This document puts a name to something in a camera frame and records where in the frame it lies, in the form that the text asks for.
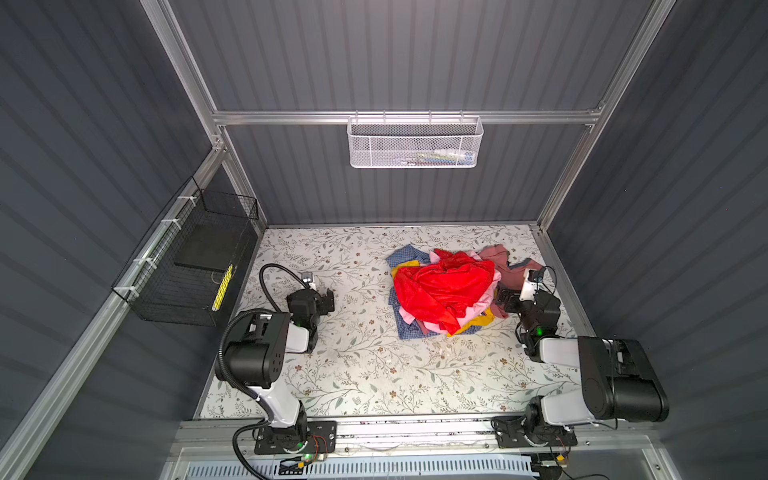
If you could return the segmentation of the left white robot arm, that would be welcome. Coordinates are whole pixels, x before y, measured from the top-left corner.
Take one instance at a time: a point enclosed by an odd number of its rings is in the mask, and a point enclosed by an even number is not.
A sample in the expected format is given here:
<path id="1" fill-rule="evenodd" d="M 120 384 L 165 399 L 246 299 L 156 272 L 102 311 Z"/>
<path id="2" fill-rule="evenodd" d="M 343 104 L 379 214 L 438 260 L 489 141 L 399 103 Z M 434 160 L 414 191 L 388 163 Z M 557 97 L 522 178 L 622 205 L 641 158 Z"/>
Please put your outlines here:
<path id="1" fill-rule="evenodd" d="M 308 432 L 306 410 L 281 379 L 282 370 L 288 356 L 314 351 L 320 318 L 335 311 L 335 294 L 301 289 L 287 302 L 286 312 L 238 313 L 220 339 L 214 370 L 218 379 L 259 404 L 268 428 L 302 436 Z"/>

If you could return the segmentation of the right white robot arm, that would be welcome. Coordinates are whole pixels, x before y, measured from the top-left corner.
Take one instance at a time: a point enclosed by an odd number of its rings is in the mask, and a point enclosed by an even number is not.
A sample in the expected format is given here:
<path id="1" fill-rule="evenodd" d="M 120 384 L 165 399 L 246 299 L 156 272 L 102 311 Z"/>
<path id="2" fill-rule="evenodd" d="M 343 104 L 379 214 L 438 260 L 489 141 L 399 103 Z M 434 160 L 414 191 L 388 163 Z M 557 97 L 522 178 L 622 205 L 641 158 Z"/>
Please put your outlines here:
<path id="1" fill-rule="evenodd" d="M 533 362 L 572 368 L 580 387 L 529 401 L 518 430 L 535 445 L 564 439 L 570 428 L 614 421 L 657 423 L 668 418 L 668 397 L 636 340 L 558 334 L 561 302 L 546 288 L 530 294 L 501 288 L 495 305 L 518 317 L 515 338 Z"/>

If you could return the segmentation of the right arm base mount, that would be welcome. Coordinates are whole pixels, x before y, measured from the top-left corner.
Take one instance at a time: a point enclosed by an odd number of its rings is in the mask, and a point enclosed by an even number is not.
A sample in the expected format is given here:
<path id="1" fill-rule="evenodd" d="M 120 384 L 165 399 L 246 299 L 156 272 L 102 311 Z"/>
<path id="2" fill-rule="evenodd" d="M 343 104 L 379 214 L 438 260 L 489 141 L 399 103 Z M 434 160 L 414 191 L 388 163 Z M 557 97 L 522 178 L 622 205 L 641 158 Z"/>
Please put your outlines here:
<path id="1" fill-rule="evenodd" d="M 578 445 L 575 433 L 563 426 L 549 425 L 543 420 L 529 420 L 524 416 L 497 416 L 490 420 L 500 448 L 562 447 L 566 450 Z"/>

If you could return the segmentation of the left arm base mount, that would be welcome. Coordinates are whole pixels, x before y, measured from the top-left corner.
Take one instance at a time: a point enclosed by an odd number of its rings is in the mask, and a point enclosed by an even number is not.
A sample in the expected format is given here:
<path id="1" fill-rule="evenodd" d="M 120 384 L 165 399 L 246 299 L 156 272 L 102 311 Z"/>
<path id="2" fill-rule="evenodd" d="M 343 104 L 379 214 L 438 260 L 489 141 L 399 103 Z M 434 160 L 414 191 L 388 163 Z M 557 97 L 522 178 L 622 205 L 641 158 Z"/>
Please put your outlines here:
<path id="1" fill-rule="evenodd" d="M 252 433 L 257 455 L 328 454 L 336 449 L 338 423 L 309 421 L 288 428 L 264 427 Z"/>

